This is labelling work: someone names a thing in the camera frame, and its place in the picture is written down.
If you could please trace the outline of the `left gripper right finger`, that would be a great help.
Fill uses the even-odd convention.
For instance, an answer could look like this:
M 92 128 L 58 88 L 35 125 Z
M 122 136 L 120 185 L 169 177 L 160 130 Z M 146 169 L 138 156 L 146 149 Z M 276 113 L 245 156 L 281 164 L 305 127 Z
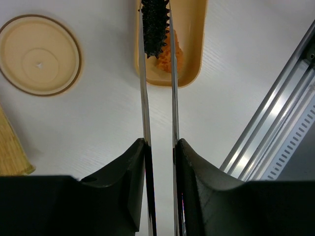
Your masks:
M 312 236 L 313 181 L 236 179 L 197 154 L 185 139 L 175 147 L 178 207 L 188 236 Z

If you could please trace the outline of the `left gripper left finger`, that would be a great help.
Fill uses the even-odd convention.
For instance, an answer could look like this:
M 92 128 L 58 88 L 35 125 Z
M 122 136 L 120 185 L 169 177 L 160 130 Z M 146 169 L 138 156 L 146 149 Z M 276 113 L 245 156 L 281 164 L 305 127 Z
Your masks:
M 0 179 L 3 236 L 133 236 L 140 229 L 144 139 L 77 180 L 71 176 Z

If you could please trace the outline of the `metal tongs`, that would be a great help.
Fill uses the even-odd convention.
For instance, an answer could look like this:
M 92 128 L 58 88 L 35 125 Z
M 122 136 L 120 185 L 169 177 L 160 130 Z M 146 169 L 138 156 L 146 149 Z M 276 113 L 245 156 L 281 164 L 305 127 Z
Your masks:
M 140 92 L 141 92 L 141 106 L 142 106 L 142 122 L 143 135 L 145 140 L 145 178 L 146 178 L 146 192 L 148 205 L 148 234 L 150 236 L 157 235 L 157 219 L 156 219 L 156 203 L 155 203 L 155 188 L 154 188 L 154 173 L 153 173 L 153 158 L 152 158 L 152 144 L 151 144 L 151 126 L 150 126 L 150 110 L 147 92 L 147 76 L 146 76 L 146 59 L 144 52 L 143 39 L 143 22 L 142 13 L 139 6 L 139 30 L 138 30 L 138 64 L 140 72 Z M 172 88 L 172 137 L 173 137 L 173 196 L 174 196 L 174 223 L 176 236 L 184 235 L 185 221 L 183 210 L 183 197 L 181 183 L 178 180 L 180 171 L 177 163 L 178 142 L 179 142 L 179 118 L 178 118 L 178 72 L 177 59 L 175 53 L 175 36 L 173 28 L 173 20 L 171 13 L 170 2 L 167 5 L 170 9 L 168 16 L 170 17 L 169 33 L 171 44 L 171 88 Z

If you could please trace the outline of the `fried chicken piece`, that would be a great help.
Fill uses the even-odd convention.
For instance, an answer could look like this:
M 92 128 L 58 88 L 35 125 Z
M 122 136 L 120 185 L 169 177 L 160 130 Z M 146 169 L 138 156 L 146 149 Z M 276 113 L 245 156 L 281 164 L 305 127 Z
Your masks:
M 184 65 L 184 54 L 180 48 L 178 36 L 174 30 L 175 36 L 175 53 L 177 59 L 177 72 L 180 73 Z M 166 34 L 166 39 L 164 40 L 164 46 L 162 47 L 162 53 L 160 53 L 159 58 L 155 63 L 156 71 L 164 71 L 166 73 L 171 73 L 171 44 L 170 44 L 170 33 Z

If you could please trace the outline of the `black sea cucumber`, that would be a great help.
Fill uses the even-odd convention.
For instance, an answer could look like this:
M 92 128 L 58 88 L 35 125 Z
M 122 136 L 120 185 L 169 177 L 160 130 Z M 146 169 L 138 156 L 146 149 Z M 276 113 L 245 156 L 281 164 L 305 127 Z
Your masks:
M 163 47 L 169 33 L 168 14 L 170 9 L 167 8 L 168 0 L 141 0 L 140 11 L 143 22 L 143 39 L 144 52 L 147 58 L 159 58 L 163 52 Z

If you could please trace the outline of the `tan rectangular lunch box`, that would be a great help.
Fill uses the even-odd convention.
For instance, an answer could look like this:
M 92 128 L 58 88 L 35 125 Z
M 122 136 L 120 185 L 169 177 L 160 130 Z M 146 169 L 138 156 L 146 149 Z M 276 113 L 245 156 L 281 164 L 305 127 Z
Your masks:
M 135 16 L 134 67 L 138 75 L 138 30 L 140 0 L 133 0 Z M 170 0 L 173 28 L 179 47 L 183 51 L 183 63 L 178 71 L 178 87 L 191 84 L 198 76 L 202 65 L 204 27 L 208 0 Z M 159 87 L 171 87 L 171 73 L 156 67 L 157 59 L 146 59 L 147 83 Z

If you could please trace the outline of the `bamboo fan-shaped tray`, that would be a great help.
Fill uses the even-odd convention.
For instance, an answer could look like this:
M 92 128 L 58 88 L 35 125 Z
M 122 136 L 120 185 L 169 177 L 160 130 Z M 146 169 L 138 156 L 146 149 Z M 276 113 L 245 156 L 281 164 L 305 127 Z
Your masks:
M 0 176 L 24 176 L 35 171 L 12 128 L 2 107 L 0 107 Z

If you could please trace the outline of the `round beige lid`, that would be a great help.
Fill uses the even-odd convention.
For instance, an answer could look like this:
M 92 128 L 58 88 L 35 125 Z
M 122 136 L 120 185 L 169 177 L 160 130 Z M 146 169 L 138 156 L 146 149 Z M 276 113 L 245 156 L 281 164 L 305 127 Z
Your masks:
M 20 15 L 0 29 L 0 72 L 22 92 L 61 94 L 78 82 L 83 64 L 76 37 L 52 18 Z

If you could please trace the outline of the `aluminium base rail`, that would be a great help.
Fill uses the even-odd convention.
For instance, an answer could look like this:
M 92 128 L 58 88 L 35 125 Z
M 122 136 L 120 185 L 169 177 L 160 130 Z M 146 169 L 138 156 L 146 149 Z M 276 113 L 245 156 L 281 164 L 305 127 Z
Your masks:
M 315 26 L 311 24 L 220 166 L 242 181 L 261 180 L 311 101 L 315 101 Z

